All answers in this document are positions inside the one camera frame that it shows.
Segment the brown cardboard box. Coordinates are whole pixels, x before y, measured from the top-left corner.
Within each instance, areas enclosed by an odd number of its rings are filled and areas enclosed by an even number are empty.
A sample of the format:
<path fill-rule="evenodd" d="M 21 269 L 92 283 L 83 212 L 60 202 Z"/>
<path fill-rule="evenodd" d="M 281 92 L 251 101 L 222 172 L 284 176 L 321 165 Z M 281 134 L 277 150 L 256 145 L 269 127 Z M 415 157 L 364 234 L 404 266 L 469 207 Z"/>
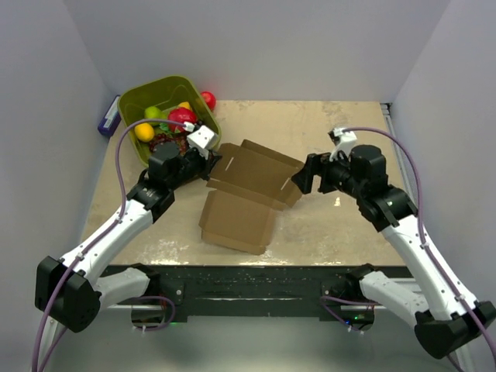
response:
<path fill-rule="evenodd" d="M 199 220 L 202 240 L 261 255 L 272 240 L 277 212 L 302 196 L 291 177 L 303 163 L 248 139 L 222 144 L 219 154 Z"/>

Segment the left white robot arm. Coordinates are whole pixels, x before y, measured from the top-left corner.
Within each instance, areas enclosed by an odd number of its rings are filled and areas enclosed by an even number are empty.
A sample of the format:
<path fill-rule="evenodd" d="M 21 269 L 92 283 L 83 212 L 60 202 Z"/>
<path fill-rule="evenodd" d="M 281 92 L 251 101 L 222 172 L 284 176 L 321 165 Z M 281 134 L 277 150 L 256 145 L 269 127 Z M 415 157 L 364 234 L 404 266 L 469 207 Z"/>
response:
<path fill-rule="evenodd" d="M 35 306 L 44 317 L 80 332 L 103 309 L 131 298 L 152 304 L 160 297 L 158 276 L 142 264 L 111 276 L 103 273 L 119 252 L 170 208 L 178 187 L 195 177 L 209 179 L 220 158 L 212 141 L 205 134 L 198 139 L 188 136 L 187 141 L 185 154 L 174 143 L 158 146 L 113 217 L 60 259 L 46 257 L 40 262 Z"/>

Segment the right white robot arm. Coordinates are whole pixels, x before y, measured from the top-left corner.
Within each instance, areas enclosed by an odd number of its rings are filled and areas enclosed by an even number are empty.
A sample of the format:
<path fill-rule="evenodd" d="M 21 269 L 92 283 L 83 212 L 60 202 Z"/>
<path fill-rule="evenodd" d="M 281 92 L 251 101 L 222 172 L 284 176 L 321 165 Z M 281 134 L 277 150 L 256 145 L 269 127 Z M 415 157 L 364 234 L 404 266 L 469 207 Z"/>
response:
<path fill-rule="evenodd" d="M 476 339 L 495 320 L 495 306 L 480 301 L 448 268 L 432 239 L 419 232 L 419 211 L 408 194 L 388 182 L 387 161 L 372 145 L 308 155 L 292 176 L 300 191 L 312 190 L 319 176 L 319 192 L 341 191 L 356 200 L 360 214 L 403 259 L 421 294 L 415 294 L 368 268 L 345 286 L 347 299 L 361 305 L 375 301 L 407 322 L 422 348 L 436 359 L 449 356 Z"/>

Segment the blue white small box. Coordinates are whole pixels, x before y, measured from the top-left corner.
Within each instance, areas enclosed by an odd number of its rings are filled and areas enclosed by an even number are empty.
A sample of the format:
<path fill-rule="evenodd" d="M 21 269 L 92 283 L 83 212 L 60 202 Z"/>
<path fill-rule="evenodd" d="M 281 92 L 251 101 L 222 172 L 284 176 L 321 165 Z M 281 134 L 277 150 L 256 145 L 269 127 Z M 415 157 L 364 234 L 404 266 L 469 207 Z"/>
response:
<path fill-rule="evenodd" d="M 111 138 L 114 135 L 121 121 L 118 108 L 119 99 L 119 95 L 114 97 L 112 104 L 108 107 L 107 112 L 98 124 L 98 132 L 105 138 Z"/>

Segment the dark purple grape bunch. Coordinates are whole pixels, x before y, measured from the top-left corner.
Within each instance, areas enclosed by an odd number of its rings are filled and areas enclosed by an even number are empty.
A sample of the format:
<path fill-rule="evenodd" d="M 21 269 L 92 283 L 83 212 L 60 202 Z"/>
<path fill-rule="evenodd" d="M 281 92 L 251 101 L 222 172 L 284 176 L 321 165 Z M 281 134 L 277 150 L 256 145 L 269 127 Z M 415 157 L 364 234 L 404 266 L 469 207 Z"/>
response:
<path fill-rule="evenodd" d="M 159 133 L 149 142 L 149 151 L 154 153 L 159 145 L 165 143 L 175 143 L 178 145 L 180 154 L 183 155 L 189 149 L 186 133 Z"/>

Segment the red pomegranate in bin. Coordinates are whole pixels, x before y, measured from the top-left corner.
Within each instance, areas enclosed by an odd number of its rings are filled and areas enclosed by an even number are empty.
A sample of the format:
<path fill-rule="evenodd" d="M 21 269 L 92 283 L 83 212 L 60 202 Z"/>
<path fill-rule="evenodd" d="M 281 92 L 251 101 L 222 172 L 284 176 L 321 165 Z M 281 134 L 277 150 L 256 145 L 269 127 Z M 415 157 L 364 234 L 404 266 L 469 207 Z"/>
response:
<path fill-rule="evenodd" d="M 167 119 L 179 123 L 189 122 L 195 124 L 197 122 L 196 114 L 194 114 L 192 110 L 185 107 L 173 109 L 169 112 Z M 176 124 L 166 124 L 164 131 L 167 133 L 182 133 L 184 132 L 184 128 Z"/>

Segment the yellow fruit at back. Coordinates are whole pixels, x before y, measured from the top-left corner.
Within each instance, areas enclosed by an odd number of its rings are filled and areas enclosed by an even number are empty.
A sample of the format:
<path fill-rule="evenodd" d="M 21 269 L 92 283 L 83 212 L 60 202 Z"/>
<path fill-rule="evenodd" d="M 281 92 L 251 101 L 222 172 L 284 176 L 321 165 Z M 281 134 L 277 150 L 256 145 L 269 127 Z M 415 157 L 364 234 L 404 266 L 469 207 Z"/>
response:
<path fill-rule="evenodd" d="M 181 102 L 177 105 L 179 108 L 183 108 L 183 109 L 188 109 L 188 110 L 192 110 L 192 107 L 190 105 L 189 102 Z"/>

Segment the red apple outside bin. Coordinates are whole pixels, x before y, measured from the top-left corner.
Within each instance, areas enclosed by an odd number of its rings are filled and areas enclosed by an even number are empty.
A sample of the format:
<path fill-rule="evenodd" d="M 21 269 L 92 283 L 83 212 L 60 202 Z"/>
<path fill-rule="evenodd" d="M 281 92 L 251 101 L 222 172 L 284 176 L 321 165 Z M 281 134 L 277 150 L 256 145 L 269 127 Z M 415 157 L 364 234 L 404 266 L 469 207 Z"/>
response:
<path fill-rule="evenodd" d="M 204 100 L 205 104 L 208 106 L 208 108 L 211 111 L 214 111 L 215 107 L 216 107 L 216 103 L 217 103 L 217 99 L 214 96 L 214 94 L 211 93 L 210 91 L 202 91 L 201 97 L 203 98 L 203 100 Z"/>

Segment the yellow lemon left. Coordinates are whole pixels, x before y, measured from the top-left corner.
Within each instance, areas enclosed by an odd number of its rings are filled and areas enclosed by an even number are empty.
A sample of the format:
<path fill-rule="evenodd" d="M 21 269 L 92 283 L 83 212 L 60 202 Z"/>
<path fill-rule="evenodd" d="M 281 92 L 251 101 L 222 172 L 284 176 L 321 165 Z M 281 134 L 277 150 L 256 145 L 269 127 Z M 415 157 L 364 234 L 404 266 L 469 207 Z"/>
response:
<path fill-rule="evenodd" d="M 154 128 L 148 122 L 135 126 L 134 133 L 136 138 L 143 143 L 149 143 L 155 137 Z"/>

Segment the green pear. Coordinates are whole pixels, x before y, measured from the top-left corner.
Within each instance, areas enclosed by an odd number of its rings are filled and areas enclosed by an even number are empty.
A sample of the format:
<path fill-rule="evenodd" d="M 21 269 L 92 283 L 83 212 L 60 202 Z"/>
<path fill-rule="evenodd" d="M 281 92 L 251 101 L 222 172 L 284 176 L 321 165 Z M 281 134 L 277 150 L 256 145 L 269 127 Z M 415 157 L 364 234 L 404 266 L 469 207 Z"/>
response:
<path fill-rule="evenodd" d="M 144 110 L 145 119 L 162 119 L 163 112 L 156 106 L 150 106 Z"/>

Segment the green plastic bin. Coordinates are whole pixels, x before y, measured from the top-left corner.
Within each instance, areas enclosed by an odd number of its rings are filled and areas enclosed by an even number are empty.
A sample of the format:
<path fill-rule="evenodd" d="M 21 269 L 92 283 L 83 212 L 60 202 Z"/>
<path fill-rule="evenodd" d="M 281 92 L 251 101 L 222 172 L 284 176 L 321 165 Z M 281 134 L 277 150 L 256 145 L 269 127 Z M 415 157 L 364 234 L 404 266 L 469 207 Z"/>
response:
<path fill-rule="evenodd" d="M 208 108 L 201 97 L 201 92 L 186 77 L 171 75 L 132 88 L 121 95 L 118 108 L 123 124 L 125 126 L 130 126 L 136 121 L 145 119 L 144 110 L 150 106 L 158 107 L 163 112 L 163 117 L 166 119 L 170 111 L 179 108 L 177 105 L 181 102 L 189 102 L 199 123 L 209 127 L 218 134 L 219 138 L 214 145 L 215 149 L 218 148 L 222 130 L 217 123 L 213 112 Z M 164 131 L 165 124 L 153 123 L 152 126 L 155 135 L 167 133 Z M 129 133 L 129 138 L 139 161 L 146 167 L 150 155 L 152 154 L 149 151 L 149 143 L 140 142 L 136 138 L 133 130 Z"/>

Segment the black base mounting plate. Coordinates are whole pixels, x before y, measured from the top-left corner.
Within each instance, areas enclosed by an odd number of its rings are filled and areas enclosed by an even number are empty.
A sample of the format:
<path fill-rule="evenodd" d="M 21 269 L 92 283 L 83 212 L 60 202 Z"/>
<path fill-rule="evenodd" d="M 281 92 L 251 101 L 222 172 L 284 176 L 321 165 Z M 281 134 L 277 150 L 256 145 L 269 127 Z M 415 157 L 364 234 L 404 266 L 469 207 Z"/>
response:
<path fill-rule="evenodd" d="M 361 330 L 374 322 L 375 308 L 365 306 L 350 281 L 363 271 L 359 266 L 153 265 L 151 270 L 160 280 L 145 299 L 123 302 L 133 307 L 135 320 L 171 314 L 175 322 L 193 316 L 343 319 Z"/>

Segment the aluminium frame rail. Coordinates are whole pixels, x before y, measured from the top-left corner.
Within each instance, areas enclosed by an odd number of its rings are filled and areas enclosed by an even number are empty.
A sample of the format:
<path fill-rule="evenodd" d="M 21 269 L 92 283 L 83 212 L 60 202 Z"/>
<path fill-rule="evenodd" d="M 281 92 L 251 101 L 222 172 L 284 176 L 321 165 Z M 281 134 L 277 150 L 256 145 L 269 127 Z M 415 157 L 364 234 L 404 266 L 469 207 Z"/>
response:
<path fill-rule="evenodd" d="M 386 131 L 389 132 L 389 134 L 394 138 L 397 138 L 391 116 L 391 104 L 380 103 L 380 107 L 384 117 L 385 125 L 387 127 Z M 394 149 L 396 163 L 398 164 L 401 179 L 404 185 L 402 188 L 406 191 L 415 206 L 418 206 L 418 190 L 416 187 L 415 175 L 410 161 L 406 157 L 404 150 L 399 147 L 395 141 L 392 142 L 392 146 Z"/>

